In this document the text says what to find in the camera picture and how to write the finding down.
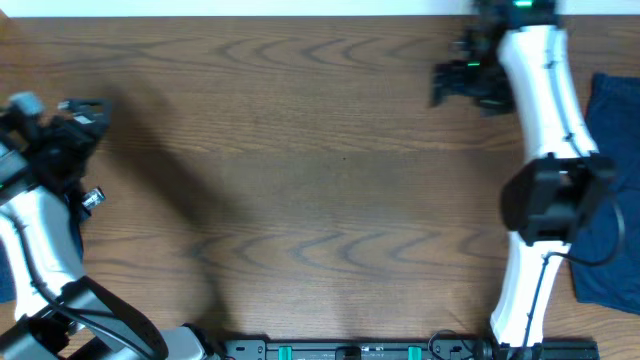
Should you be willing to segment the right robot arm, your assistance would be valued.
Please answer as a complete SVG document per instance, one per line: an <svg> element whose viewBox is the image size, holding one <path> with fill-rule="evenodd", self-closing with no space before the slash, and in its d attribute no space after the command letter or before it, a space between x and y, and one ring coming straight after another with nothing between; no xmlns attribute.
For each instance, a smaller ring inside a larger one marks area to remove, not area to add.
<svg viewBox="0 0 640 360"><path fill-rule="evenodd" d="M476 359L595 359L592 340L547 340L546 308L561 264L602 204L614 197L615 165L579 106L568 33L553 1L485 0L458 42L460 57L433 69L431 102L465 96L489 114L516 113L525 160L504 185L499 209L509 253L490 333Z"/></svg>

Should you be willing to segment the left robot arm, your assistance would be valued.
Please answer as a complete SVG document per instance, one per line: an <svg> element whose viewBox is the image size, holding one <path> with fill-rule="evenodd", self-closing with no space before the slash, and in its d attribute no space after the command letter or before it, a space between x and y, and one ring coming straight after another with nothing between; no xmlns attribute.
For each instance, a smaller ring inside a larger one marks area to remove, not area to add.
<svg viewBox="0 0 640 360"><path fill-rule="evenodd" d="M159 330L91 279L79 225L104 199L80 184L111 123L101 99L68 99L43 125L31 92L1 110L1 242L15 286L16 323L1 336L4 359L59 359L72 335L93 339L75 359L222 359L225 349L190 324Z"/></svg>

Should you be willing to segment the dark blue shorts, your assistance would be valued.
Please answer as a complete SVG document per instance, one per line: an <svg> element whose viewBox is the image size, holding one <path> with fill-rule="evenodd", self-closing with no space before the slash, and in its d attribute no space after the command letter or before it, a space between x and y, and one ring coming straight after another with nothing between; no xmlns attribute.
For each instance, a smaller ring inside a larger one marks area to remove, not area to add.
<svg viewBox="0 0 640 360"><path fill-rule="evenodd" d="M58 295L86 275L80 224L84 215L66 210L1 212L1 301L15 300L22 312L41 299L31 286L26 256L36 279Z"/></svg>

